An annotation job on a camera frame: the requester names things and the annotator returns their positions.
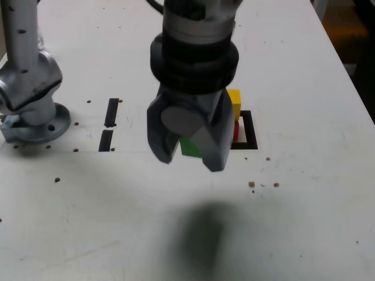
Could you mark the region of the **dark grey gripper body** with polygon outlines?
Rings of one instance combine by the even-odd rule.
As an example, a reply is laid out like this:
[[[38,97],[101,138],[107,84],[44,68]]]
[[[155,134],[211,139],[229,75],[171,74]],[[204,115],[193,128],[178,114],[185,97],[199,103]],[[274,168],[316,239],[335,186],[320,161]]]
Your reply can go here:
[[[222,89],[203,95],[187,94],[160,83],[156,96],[156,116],[161,117],[165,109],[175,105],[192,109],[208,117],[227,117],[227,91]]]

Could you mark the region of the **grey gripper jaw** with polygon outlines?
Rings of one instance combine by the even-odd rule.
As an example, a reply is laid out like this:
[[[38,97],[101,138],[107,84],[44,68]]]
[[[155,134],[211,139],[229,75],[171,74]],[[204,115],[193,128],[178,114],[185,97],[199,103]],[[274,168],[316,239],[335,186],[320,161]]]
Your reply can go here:
[[[234,130],[234,109],[227,92],[227,117],[208,117],[182,106],[171,106],[162,112],[162,123],[187,142],[212,172],[224,170]]]

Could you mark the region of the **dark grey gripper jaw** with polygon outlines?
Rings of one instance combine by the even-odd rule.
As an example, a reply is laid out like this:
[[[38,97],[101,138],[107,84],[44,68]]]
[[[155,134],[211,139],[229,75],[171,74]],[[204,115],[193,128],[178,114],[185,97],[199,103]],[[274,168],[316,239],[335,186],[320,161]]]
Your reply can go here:
[[[147,109],[147,138],[151,151],[159,161],[169,164],[179,144],[179,136],[162,123],[162,111],[170,106],[165,93],[158,93]]]

